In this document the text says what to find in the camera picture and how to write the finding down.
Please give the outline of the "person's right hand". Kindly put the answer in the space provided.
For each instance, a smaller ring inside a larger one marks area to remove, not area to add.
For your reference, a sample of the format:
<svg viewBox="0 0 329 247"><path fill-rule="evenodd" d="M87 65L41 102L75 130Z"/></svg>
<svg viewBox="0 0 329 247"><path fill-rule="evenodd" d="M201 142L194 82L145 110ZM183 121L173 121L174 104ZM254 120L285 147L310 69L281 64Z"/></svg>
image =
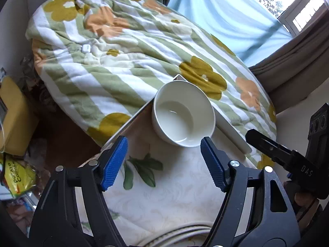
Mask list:
<svg viewBox="0 0 329 247"><path fill-rule="evenodd" d="M292 204L298 222L307 219L311 220L319 206L319 199L313 197L292 181L285 181L283 187Z"/></svg>

